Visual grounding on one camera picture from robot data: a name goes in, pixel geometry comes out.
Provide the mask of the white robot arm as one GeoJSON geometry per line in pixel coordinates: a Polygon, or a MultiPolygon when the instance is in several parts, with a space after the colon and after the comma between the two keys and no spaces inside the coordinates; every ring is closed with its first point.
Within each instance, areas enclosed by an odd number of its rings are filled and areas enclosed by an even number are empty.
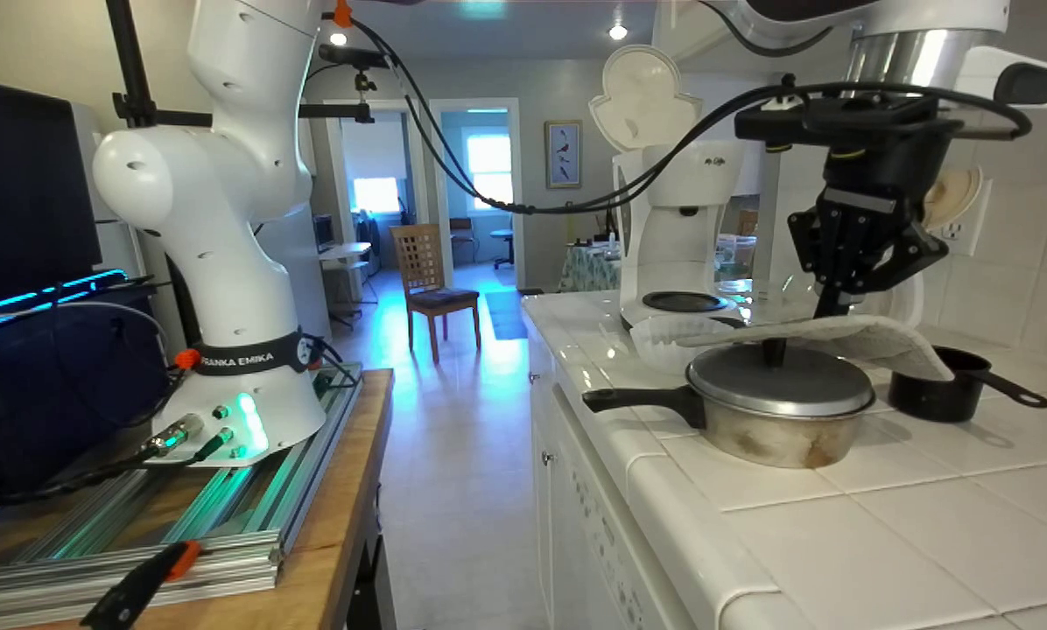
{"type": "MultiPolygon", "coordinates": [[[[735,134],[825,155],[825,188],[792,216],[819,310],[888,292],[945,256],[923,232],[923,193],[962,134],[945,107],[995,114],[997,138],[1047,109],[1047,59],[1002,48],[1009,0],[707,0],[762,57],[853,32],[832,85],[765,85],[722,107],[735,134]]],[[[213,96],[203,130],[138,125],[97,144],[102,199],[149,232],[192,292],[203,359],[166,403],[190,436],[159,467],[251,467],[308,442],[325,415],[308,383],[288,270],[254,237],[308,197],[299,155],[304,71],[344,0],[196,0],[190,64],[213,96]]]]}

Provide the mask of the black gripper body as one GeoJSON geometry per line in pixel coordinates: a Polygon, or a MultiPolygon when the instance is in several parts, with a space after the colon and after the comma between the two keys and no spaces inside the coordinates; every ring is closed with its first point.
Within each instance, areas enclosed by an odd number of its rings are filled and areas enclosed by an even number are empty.
{"type": "Polygon", "coordinates": [[[945,123],[832,144],[816,208],[786,216],[803,270],[828,293],[873,293],[936,265],[948,246],[923,232],[923,193],[945,148],[945,123]]]}

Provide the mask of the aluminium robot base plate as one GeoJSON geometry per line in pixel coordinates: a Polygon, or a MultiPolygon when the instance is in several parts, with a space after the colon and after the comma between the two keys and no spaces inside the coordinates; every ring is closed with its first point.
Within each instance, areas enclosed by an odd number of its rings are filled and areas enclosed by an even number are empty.
{"type": "Polygon", "coordinates": [[[0,630],[77,622],[174,544],[198,554],[154,605],[274,589],[356,395],[332,387],[323,431],[250,470],[138,470],[74,496],[0,507],[0,630]]]}

